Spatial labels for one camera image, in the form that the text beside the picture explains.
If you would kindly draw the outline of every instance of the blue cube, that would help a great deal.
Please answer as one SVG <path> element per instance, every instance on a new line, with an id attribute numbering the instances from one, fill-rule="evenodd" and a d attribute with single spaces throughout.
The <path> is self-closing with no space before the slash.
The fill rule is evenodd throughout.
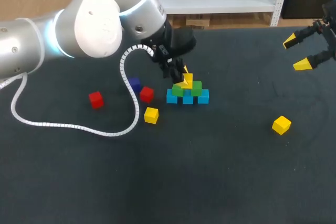
<path id="1" fill-rule="evenodd" d="M 183 104 L 194 104 L 194 97 L 191 95 L 190 89 L 185 89 L 183 92 Z"/>
<path id="2" fill-rule="evenodd" d="M 140 93 L 141 91 L 141 84 L 140 84 L 140 80 L 139 78 L 131 78 L 128 80 L 128 82 L 130 83 L 133 91 L 135 93 Z"/>
<path id="3" fill-rule="evenodd" d="M 202 94 L 198 97 L 198 103 L 209 104 L 209 89 L 202 89 Z"/>
<path id="4" fill-rule="evenodd" d="M 167 103 L 177 104 L 177 96 L 173 95 L 172 89 L 167 89 Z"/>

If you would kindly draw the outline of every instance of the dark table surface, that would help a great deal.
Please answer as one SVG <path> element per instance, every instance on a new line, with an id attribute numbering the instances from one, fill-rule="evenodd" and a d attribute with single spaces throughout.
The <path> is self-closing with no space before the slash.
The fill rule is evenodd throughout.
<path id="1" fill-rule="evenodd" d="M 0 92 L 0 223 L 335 223 L 336 65 L 295 72 L 326 48 L 318 35 L 289 50 L 295 28 L 196 31 L 184 57 L 210 105 L 165 103 L 169 80 L 143 52 L 129 77 L 155 89 L 157 125 L 126 136 L 40 128 L 10 113 L 17 81 Z M 125 50 L 130 42 L 124 42 Z M 28 77 L 17 110 L 29 120 L 119 131 L 133 120 L 108 59 L 47 62 Z M 101 91 L 94 111 L 88 94 Z M 273 121 L 292 121 L 280 136 Z"/>

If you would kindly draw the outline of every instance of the wooden floor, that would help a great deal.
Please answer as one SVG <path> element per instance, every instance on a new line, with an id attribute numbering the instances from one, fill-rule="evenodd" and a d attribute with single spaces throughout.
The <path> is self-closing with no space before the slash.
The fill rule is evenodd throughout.
<path id="1" fill-rule="evenodd" d="M 186 25 L 187 15 L 169 15 L 168 18 L 175 28 L 183 27 Z M 202 29 L 266 28 L 269 27 L 270 20 L 271 20 L 271 13 L 212 14 L 209 26 L 200 28 Z M 313 22 L 314 19 L 281 18 L 278 26 L 279 27 L 309 26 Z"/>

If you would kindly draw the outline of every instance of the block tower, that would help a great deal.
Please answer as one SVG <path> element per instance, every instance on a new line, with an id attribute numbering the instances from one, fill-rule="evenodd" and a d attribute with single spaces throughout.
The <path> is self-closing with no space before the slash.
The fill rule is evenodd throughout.
<path id="1" fill-rule="evenodd" d="M 178 104 L 180 98 L 183 104 L 194 104 L 194 98 L 197 98 L 198 104 L 209 104 L 209 90 L 202 89 L 202 82 L 194 81 L 192 73 L 184 73 L 183 76 L 183 82 L 167 90 L 167 103 Z"/>

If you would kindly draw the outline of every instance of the cube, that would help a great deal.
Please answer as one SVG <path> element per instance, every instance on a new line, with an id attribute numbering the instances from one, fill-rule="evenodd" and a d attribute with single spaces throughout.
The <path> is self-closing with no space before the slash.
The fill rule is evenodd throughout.
<path id="1" fill-rule="evenodd" d="M 145 103 L 151 103 L 154 99 L 154 89 L 143 87 L 140 92 L 140 101 Z"/>
<path id="2" fill-rule="evenodd" d="M 177 97 L 183 97 L 183 89 L 176 84 L 173 85 L 172 93 Z"/>
<path id="3" fill-rule="evenodd" d="M 200 95 L 202 95 L 202 82 L 201 81 L 193 82 L 193 89 L 191 90 L 191 95 L 193 97 L 199 97 Z"/>
<path id="4" fill-rule="evenodd" d="M 209 89 L 202 89 L 202 93 L 197 100 L 199 104 L 209 104 Z"/>
<path id="5" fill-rule="evenodd" d="M 281 117 L 279 117 L 274 121 L 272 129 L 275 130 L 280 135 L 283 135 L 286 131 L 289 130 L 291 124 L 292 122 L 282 115 Z"/>
<path id="6" fill-rule="evenodd" d="M 183 104 L 194 104 L 194 97 L 191 96 L 191 90 L 185 89 L 183 93 Z"/>
<path id="7" fill-rule="evenodd" d="M 177 96 L 173 95 L 172 89 L 167 89 L 167 103 L 177 104 Z"/>
<path id="8" fill-rule="evenodd" d="M 141 91 L 141 84 L 139 78 L 128 79 L 128 82 L 130 83 L 135 93 L 139 93 Z"/>
<path id="9" fill-rule="evenodd" d="M 193 88 L 193 74 L 184 73 L 183 76 L 184 76 L 184 81 L 177 83 L 176 85 L 180 86 L 182 89 L 192 89 Z"/>
<path id="10" fill-rule="evenodd" d="M 99 91 L 89 94 L 89 99 L 94 109 L 98 109 L 104 106 L 103 97 Z"/>
<path id="11" fill-rule="evenodd" d="M 159 118 L 159 110 L 148 107 L 146 109 L 144 118 L 146 123 L 156 124 Z"/>

